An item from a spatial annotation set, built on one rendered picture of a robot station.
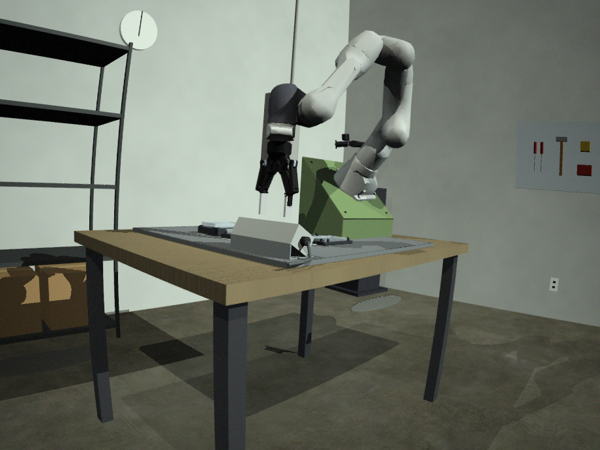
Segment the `white button panel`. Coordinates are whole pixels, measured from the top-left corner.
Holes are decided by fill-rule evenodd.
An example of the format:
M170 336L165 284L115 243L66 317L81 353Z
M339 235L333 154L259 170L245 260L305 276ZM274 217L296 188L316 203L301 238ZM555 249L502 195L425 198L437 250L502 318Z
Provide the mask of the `white button panel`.
M300 224L239 217L231 232L230 248L287 260L307 258L287 263L289 267L312 260L313 240Z

